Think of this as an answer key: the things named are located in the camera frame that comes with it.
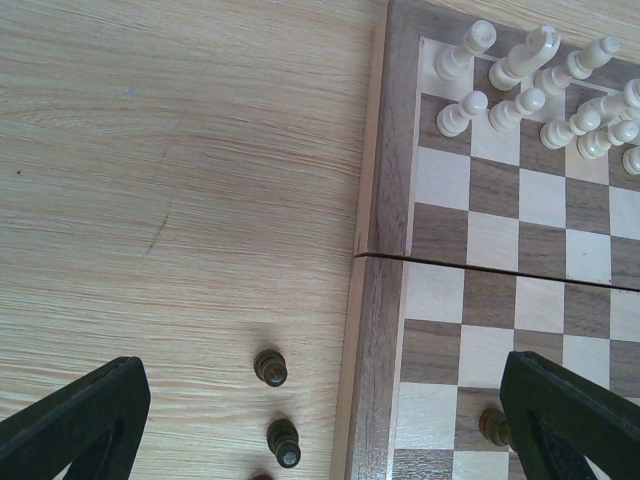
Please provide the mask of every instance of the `dark pawn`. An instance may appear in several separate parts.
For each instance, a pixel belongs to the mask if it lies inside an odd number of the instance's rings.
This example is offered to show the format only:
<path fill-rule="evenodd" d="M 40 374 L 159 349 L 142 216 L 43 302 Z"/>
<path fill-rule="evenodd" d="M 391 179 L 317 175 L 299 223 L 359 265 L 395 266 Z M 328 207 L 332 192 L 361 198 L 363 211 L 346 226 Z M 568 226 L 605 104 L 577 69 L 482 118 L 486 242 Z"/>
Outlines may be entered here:
<path fill-rule="evenodd" d="M 298 431 L 289 420 L 276 420 L 269 426 L 267 444 L 281 467 L 293 468 L 300 462 Z"/>
<path fill-rule="evenodd" d="M 480 433 L 491 443 L 504 447 L 511 443 L 511 429 L 504 413 L 497 408 L 487 408 L 480 416 Z"/>
<path fill-rule="evenodd" d="M 287 364 L 275 350 L 260 352 L 253 362 L 253 368 L 258 378 L 270 387 L 279 387 L 287 380 Z"/>

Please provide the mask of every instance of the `white chess piece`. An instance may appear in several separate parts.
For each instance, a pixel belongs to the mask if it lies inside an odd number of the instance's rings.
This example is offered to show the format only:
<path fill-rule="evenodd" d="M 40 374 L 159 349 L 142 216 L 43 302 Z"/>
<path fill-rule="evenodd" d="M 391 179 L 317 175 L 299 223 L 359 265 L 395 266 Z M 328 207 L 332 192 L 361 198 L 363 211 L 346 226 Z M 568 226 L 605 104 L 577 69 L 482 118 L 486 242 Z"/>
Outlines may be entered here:
<path fill-rule="evenodd" d="M 607 130 L 589 132 L 578 139 L 578 151 L 583 158 L 595 160 L 605 155 L 613 145 L 630 142 L 638 135 L 638 125 L 624 120 Z"/>
<path fill-rule="evenodd" d="M 568 121 L 554 120 L 540 130 L 540 140 L 551 150 L 566 147 L 573 137 L 581 137 L 600 126 L 600 115 L 594 110 L 572 115 Z"/>
<path fill-rule="evenodd" d="M 640 79 L 629 80 L 615 95 L 592 98 L 578 107 L 578 111 L 595 110 L 606 125 L 625 110 L 640 108 Z"/>
<path fill-rule="evenodd" d="M 523 77 L 531 75 L 547 63 L 560 47 L 560 34 L 554 27 L 538 27 L 529 32 L 523 45 L 515 46 L 509 54 L 493 64 L 489 80 L 498 90 L 515 87 Z"/>
<path fill-rule="evenodd" d="M 542 90 L 531 87 L 515 100 L 503 100 L 489 112 L 489 121 L 499 132 L 516 128 L 523 117 L 537 112 L 544 106 L 545 96 Z"/>
<path fill-rule="evenodd" d="M 621 120 L 633 120 L 636 123 L 640 123 L 640 108 L 627 108 L 620 114 Z"/>
<path fill-rule="evenodd" d="M 486 20 L 478 20 L 466 31 L 461 45 L 449 47 L 438 55 L 436 73 L 444 81 L 456 81 L 467 71 L 471 59 L 489 49 L 496 38 L 493 25 Z"/>
<path fill-rule="evenodd" d="M 640 147 L 630 148 L 622 155 L 622 165 L 629 175 L 640 174 Z"/>
<path fill-rule="evenodd" d="M 487 109 L 489 100 L 482 92 L 471 92 L 460 103 L 444 107 L 436 118 L 438 130 L 445 137 L 455 137 L 469 126 L 469 120 Z"/>
<path fill-rule="evenodd" d="M 547 97 L 557 97 L 571 80 L 589 78 L 595 68 L 605 65 L 620 50 L 620 41 L 611 35 L 594 40 L 582 50 L 571 52 L 564 65 L 547 68 L 536 73 L 534 85 Z"/>

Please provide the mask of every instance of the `white pawn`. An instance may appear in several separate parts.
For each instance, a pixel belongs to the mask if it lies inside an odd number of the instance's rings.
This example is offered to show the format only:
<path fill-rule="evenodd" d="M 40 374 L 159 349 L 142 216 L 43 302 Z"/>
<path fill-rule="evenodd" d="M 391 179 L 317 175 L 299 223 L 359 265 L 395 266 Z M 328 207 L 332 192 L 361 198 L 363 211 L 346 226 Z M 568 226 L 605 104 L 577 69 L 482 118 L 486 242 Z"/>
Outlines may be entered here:
<path fill-rule="evenodd" d="M 607 130 L 589 132 L 578 139 L 578 151 L 583 158 L 595 160 L 605 155 L 613 145 L 630 142 L 638 135 L 638 125 L 624 120 Z"/>
<path fill-rule="evenodd" d="M 622 165 L 629 175 L 640 174 L 640 147 L 634 147 L 622 155 Z"/>
<path fill-rule="evenodd" d="M 595 110 L 606 125 L 629 108 L 640 108 L 640 79 L 629 80 L 615 95 L 592 98 L 578 107 L 578 111 Z"/>
<path fill-rule="evenodd" d="M 568 121 L 554 120 L 540 130 L 540 140 L 551 150 L 566 147 L 573 137 L 592 132 L 600 126 L 600 115 L 594 110 L 572 115 Z"/>
<path fill-rule="evenodd" d="M 482 92 L 471 92 L 460 103 L 447 105 L 436 118 L 438 130 L 445 137 L 455 137 L 464 132 L 469 126 L 469 120 L 487 109 L 489 100 Z"/>
<path fill-rule="evenodd" d="M 520 93 L 515 100 L 503 100 L 489 112 L 489 121 L 499 132 L 516 128 L 522 117 L 537 112 L 544 106 L 545 96 L 542 90 L 531 87 Z"/>

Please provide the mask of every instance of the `light wood grain surface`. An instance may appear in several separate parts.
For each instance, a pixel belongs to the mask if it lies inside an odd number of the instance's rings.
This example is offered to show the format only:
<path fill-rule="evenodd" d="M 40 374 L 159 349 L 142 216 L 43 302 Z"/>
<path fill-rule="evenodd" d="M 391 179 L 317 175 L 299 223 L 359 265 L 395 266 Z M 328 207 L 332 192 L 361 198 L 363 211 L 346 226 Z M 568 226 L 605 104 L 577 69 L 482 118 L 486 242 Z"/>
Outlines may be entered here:
<path fill-rule="evenodd" d="M 631 0 L 446 3 L 614 33 L 640 60 Z M 0 5 L 0 418 L 138 355 L 134 478 L 276 471 L 279 411 L 303 460 L 277 477 L 327 478 L 384 2 Z M 268 344 L 290 366 L 278 390 L 251 368 Z"/>

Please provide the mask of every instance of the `scratch mark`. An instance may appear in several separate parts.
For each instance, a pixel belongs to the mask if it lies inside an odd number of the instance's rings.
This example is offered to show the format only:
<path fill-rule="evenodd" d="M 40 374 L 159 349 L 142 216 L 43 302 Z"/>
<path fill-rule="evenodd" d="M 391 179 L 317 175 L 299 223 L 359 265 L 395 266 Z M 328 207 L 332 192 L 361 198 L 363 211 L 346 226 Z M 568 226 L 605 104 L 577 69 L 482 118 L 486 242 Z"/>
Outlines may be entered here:
<path fill-rule="evenodd" d="M 167 209 L 167 214 L 164 216 L 164 220 L 162 221 L 160 228 L 158 228 L 158 231 L 156 232 L 156 236 L 153 237 L 153 240 L 151 240 L 151 243 L 149 244 L 149 248 L 147 248 L 147 251 L 144 254 L 145 257 L 149 255 L 149 253 L 151 253 L 151 250 L 153 250 L 153 247 L 155 247 L 156 243 L 158 243 L 158 238 L 160 237 L 160 233 L 162 233 L 162 230 L 164 230 L 164 227 L 167 225 L 167 221 L 169 220 L 169 215 L 171 215 L 172 206 L 173 206 L 173 200 L 169 202 L 169 208 Z"/>

